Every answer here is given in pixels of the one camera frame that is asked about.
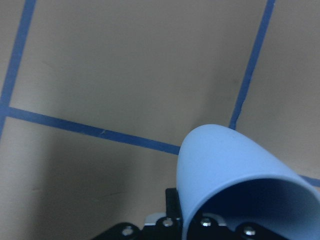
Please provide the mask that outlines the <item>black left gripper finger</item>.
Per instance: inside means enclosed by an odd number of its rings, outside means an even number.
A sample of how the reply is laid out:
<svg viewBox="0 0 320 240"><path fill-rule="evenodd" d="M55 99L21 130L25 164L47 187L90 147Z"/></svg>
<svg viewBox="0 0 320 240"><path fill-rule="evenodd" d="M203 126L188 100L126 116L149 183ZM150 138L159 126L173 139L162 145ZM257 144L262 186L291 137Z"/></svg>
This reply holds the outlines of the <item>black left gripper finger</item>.
<svg viewBox="0 0 320 240"><path fill-rule="evenodd" d="M177 225L182 226L183 217L180 206L180 199L176 188L167 188L165 190L165 206L166 206L166 217L165 220L168 222L166 226Z"/></svg>

